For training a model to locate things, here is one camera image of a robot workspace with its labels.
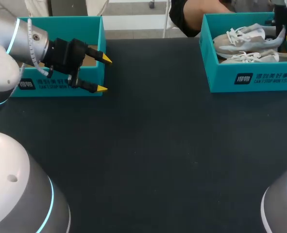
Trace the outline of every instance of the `floor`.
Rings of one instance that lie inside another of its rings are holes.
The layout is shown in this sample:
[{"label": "floor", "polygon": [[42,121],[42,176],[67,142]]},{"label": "floor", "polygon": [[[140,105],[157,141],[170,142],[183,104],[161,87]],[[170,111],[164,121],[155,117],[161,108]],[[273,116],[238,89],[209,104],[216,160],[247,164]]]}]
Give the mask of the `floor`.
[{"label": "floor", "polygon": [[[107,39],[162,38],[165,23],[165,0],[156,0],[149,8],[149,0],[110,0],[103,13]],[[24,0],[0,0],[0,14],[29,16]],[[185,37],[177,28],[169,29],[166,37]]]}]

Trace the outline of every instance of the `black table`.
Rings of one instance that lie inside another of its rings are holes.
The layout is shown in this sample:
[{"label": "black table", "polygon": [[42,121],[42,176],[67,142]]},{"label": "black table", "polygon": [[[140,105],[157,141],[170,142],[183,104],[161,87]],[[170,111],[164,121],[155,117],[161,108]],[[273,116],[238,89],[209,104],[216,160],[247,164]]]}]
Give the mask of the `black table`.
[{"label": "black table", "polygon": [[13,99],[0,132],[66,195],[72,233],[264,233],[287,92],[211,94],[197,39],[108,41],[102,98]]}]

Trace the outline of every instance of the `shoe box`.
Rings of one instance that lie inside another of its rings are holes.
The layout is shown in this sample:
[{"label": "shoe box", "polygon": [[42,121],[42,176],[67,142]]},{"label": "shoe box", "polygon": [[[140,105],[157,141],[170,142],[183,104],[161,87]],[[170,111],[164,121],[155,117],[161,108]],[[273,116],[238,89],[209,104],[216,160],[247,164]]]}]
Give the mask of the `shoe box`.
[{"label": "shoe box", "polygon": [[[102,17],[33,17],[32,24],[46,30],[50,40],[57,37],[70,41],[77,38],[92,48],[106,52]],[[86,56],[80,69],[80,79],[103,85],[105,65]],[[68,75],[54,71],[52,78],[43,76],[34,67],[27,66],[12,97],[81,97],[102,96],[81,88],[68,86]]]},{"label": "shoe box", "polygon": [[274,13],[208,14],[203,18],[200,47],[211,92],[287,91],[287,62],[221,64],[213,39],[231,28],[265,26]]}]

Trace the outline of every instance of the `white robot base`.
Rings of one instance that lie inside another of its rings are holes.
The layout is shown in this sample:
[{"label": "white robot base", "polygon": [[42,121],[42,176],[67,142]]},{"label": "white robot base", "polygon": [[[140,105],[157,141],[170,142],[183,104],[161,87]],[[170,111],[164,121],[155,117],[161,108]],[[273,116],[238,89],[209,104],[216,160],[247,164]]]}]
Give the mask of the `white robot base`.
[{"label": "white robot base", "polygon": [[0,133],[0,232],[68,233],[70,225],[58,187],[21,144]]},{"label": "white robot base", "polygon": [[287,172],[266,190],[261,217],[267,233],[287,233]]}]

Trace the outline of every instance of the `screw hole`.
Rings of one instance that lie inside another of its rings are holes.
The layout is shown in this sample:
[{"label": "screw hole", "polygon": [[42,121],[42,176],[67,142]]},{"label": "screw hole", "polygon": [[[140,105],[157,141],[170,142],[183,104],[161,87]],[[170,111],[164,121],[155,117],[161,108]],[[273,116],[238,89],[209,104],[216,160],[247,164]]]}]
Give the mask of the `screw hole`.
[{"label": "screw hole", "polygon": [[38,41],[38,40],[40,40],[40,37],[37,34],[34,34],[33,35],[33,40]]},{"label": "screw hole", "polygon": [[15,176],[15,175],[8,175],[7,180],[9,182],[17,182],[18,181],[17,176]]}]

